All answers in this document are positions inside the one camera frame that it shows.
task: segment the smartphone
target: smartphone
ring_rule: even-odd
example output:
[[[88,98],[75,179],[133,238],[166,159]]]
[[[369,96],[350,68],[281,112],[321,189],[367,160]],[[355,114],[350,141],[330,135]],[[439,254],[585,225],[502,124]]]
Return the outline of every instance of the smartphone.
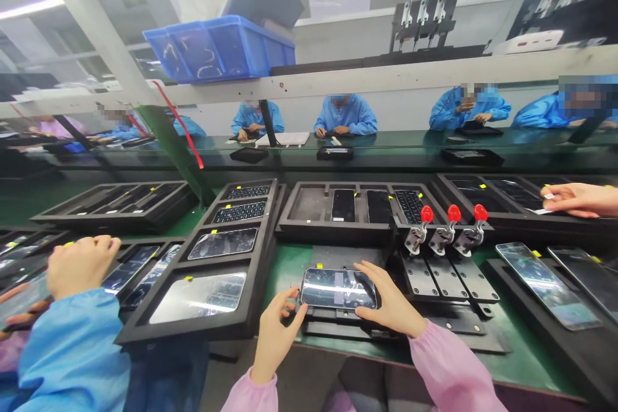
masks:
[[[187,259],[192,261],[250,252],[253,250],[257,236],[257,229],[230,230],[202,235]]]
[[[598,327],[601,321],[575,293],[523,243],[496,245],[496,251],[517,272],[541,303],[568,330]]]
[[[389,223],[393,217],[388,192],[380,190],[367,191],[367,213],[370,223]]]
[[[101,285],[106,293],[117,295],[127,286],[131,279],[146,265],[159,251],[158,246],[139,247],[129,259],[120,264]]]
[[[332,220],[335,222],[356,222],[354,190],[335,190]]]
[[[581,248],[547,247],[558,263],[579,286],[618,323],[618,274],[611,272]]]
[[[171,245],[165,255],[159,259],[154,267],[148,272],[141,282],[135,287],[130,295],[122,302],[123,309],[135,309],[144,300],[150,289],[156,283],[158,278],[163,274],[169,263],[176,257],[181,245]]]
[[[358,270],[307,269],[299,300],[301,304],[332,309],[378,307],[373,282]]]

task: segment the blue uniform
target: blue uniform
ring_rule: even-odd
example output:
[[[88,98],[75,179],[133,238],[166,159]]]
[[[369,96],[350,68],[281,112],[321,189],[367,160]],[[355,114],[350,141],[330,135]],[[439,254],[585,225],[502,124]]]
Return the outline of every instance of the blue uniform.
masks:
[[[478,94],[476,104],[470,113],[457,112],[457,107],[461,102],[461,87],[455,87],[444,93],[431,110],[429,127],[437,131],[454,130],[481,113],[491,114],[490,122],[508,119],[510,114],[510,105],[493,88],[487,88]]]
[[[571,109],[568,117],[565,110],[565,94],[545,95],[520,109],[511,127],[538,127],[542,129],[568,127],[569,123],[591,116],[586,110]],[[618,117],[608,120],[618,122]]]
[[[285,132],[285,125],[279,106],[272,101],[268,101],[268,110],[270,111],[270,119],[272,120],[272,128],[276,133]],[[245,103],[240,104],[236,117],[234,117],[234,123],[232,124],[232,132],[234,135],[238,135],[240,129],[251,127],[251,124],[257,124],[259,126],[264,125],[264,115],[258,114],[257,108],[247,106]],[[266,134],[266,129],[259,131],[260,135]]]
[[[0,411],[197,412],[207,343],[157,340],[131,363],[114,344],[118,311],[101,288],[52,303],[32,328],[18,375],[0,375]]]
[[[322,127],[326,132],[335,127],[350,128],[350,133],[356,135],[371,135],[378,131],[378,121],[369,104],[358,94],[352,93],[348,103],[337,109],[333,101],[343,99],[346,95],[328,95],[324,98],[322,111],[315,122],[314,132]]]

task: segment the metal clamp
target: metal clamp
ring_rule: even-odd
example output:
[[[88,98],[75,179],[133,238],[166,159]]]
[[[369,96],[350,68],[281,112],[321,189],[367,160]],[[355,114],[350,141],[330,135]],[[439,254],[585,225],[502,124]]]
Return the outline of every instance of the metal clamp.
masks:
[[[476,223],[473,229],[464,229],[453,247],[461,253],[461,255],[469,258],[472,256],[471,250],[483,243],[484,231],[483,225],[487,223],[489,215],[483,205],[474,206],[474,218]]]

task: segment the red cable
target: red cable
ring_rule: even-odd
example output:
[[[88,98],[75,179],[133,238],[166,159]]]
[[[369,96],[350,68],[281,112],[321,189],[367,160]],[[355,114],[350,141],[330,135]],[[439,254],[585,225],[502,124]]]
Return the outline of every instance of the red cable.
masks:
[[[176,108],[174,108],[174,105],[172,105],[172,102],[169,100],[169,98],[167,98],[167,95],[165,94],[165,92],[161,88],[161,85],[159,85],[159,83],[156,80],[153,80],[152,82],[154,82],[156,87],[159,89],[159,92],[161,92],[161,95],[163,95],[163,98],[165,99],[165,102],[169,106],[169,109],[172,111],[172,114],[174,115],[174,117],[176,117],[176,119],[178,120],[178,122],[180,123],[182,128],[185,129],[185,134],[187,134],[187,141],[189,142],[189,146],[191,147],[191,151],[193,152],[195,157],[198,159],[198,165],[200,166],[200,169],[203,169],[204,168],[204,162],[202,162],[200,154],[195,149],[195,145],[193,144],[193,139],[191,138],[191,135],[189,135],[189,131],[187,130],[187,127],[185,126],[185,123],[182,122],[182,119],[180,118],[180,115],[176,111]]]

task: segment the red clamp handle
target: red clamp handle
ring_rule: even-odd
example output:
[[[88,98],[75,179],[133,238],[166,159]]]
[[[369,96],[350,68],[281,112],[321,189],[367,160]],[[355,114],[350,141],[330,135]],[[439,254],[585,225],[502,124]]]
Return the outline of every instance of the red clamp handle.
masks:
[[[459,222],[462,219],[462,212],[456,205],[451,205],[449,207],[449,221],[450,222]]]
[[[487,214],[487,209],[483,205],[474,206],[474,218],[477,221],[487,221],[489,218],[489,214]]]
[[[432,222],[433,221],[433,210],[431,207],[425,205],[423,209],[420,210],[420,220],[422,222]]]

